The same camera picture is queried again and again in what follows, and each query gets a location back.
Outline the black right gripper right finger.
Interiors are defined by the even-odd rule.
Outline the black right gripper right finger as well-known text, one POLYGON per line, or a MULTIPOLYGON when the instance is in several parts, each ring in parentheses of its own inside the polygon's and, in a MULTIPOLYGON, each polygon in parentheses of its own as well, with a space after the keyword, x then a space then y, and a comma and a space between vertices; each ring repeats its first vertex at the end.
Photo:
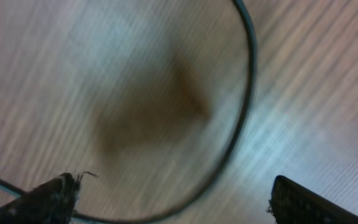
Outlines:
POLYGON ((284 175, 276 176, 268 213, 277 224, 358 224, 358 216, 284 175))

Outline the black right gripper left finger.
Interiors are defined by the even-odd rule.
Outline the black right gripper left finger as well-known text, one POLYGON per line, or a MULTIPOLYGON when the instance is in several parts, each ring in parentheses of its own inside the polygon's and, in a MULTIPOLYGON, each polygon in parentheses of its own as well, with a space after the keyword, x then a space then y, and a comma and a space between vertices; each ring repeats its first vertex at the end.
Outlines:
POLYGON ((79 174, 64 172, 26 192, 0 179, 2 189, 18 197, 0 206, 0 224, 66 224, 76 214, 76 204, 85 175, 97 174, 84 171, 79 174))

